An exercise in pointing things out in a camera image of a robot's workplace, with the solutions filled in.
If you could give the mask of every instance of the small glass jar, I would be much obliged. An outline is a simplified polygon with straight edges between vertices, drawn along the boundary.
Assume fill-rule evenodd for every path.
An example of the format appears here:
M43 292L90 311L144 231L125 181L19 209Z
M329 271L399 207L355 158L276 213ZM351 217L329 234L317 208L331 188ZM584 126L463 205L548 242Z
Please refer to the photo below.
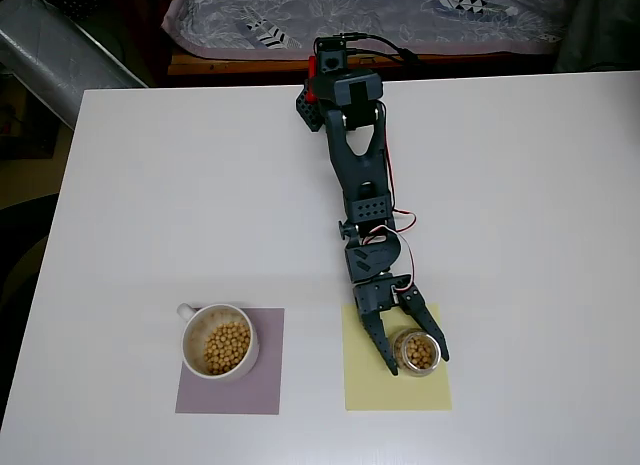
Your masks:
M424 343L425 347L428 347L431 352L431 365L428 368L421 368L415 365L411 361L410 351L408 350L409 341L412 338L417 338ZM398 363L398 368L404 370L409 375L414 377L426 377L433 372L440 364L440 345L436 342L435 338L427 334L420 328L405 328L400 330L393 337L392 342L393 356Z

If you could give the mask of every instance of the black plastic part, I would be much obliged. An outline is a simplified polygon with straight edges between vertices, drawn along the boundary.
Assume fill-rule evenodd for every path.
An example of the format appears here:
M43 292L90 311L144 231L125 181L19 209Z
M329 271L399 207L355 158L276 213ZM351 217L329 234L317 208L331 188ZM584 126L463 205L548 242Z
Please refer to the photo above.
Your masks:
M344 253L351 283L370 280L389 270L400 256L400 250L400 240L393 234L388 234L384 242L347 246Z
M447 348L444 333L442 333L442 330L431 316L431 312L429 312L429 309L426 307L424 298L422 298L422 294L420 294L418 288L412 285L409 290L399 294L398 299L400 300L400 308L402 308L404 313L410 315L416 323L420 325L420 328L438 342L442 359L449 361L449 349Z
M385 109L378 101L382 97L382 81L371 70L347 69L346 42L360 38L364 34L343 34L315 41L318 74L311 84L318 102L306 101L308 82L305 82L296 108L312 131L318 131L322 124L326 127L331 164L342 186L348 217L339 228L343 240L348 240L345 258L351 283L355 284L358 316L391 373L398 375L381 312L400 306L438 342L444 360L449 360L449 350L415 284L402 293L394 292L405 288L411 280L410 275L394 277L389 273L400 255L398 237L388 232L382 242L363 244L374 227L385 225L395 230L395 222L387 175ZM363 155L356 155L347 143L347 130L368 125L373 125L371 141Z
M356 224L393 216L390 193L364 200L345 201L345 208L349 221Z
M304 81L304 88L298 98L296 98L296 110L307 124L312 132L317 132L324 125L324 118L320 114L317 103L307 102L307 91L309 90L309 81Z
M366 68L342 74L316 75L311 84L316 97L338 107L363 106L382 97L380 75Z
M351 203L370 198L386 196L389 193L387 164L385 158L384 108L375 102L378 118L373 123L373 134L363 155L356 155L347 142L347 130L343 113L339 108L321 106L324 115L329 156L336 172L345 200L345 212L349 220L355 223L358 214L350 215ZM386 217L391 210L386 207Z

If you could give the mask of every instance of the purple paper square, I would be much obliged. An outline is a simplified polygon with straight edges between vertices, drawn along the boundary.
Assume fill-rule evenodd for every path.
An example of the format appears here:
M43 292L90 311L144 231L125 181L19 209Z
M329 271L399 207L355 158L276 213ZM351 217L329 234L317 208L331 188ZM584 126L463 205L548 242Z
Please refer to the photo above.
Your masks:
M284 308L243 308L253 322L260 354L251 371L231 383L194 375L182 364L176 413L278 415Z

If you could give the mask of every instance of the white table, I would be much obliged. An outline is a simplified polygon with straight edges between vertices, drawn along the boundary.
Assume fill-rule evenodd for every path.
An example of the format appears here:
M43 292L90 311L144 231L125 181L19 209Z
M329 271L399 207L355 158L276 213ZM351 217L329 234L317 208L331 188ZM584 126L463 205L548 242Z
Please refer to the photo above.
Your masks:
M345 411L344 212L298 92L85 95L0 463L638 463L640 74L385 85L452 412ZM174 413L182 301L286 308L279 416Z

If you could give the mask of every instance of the gray fabric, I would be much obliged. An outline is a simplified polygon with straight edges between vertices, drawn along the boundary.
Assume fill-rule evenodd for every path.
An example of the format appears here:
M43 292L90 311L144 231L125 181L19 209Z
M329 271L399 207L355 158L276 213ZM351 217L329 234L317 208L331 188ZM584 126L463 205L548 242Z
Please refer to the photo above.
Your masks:
M163 28L206 58L299 59L315 37L384 35L419 53L544 53L576 0L173 0Z
M640 0L580 0L554 71L640 68Z
M85 90L145 86L42 0L0 2L0 62L71 128Z

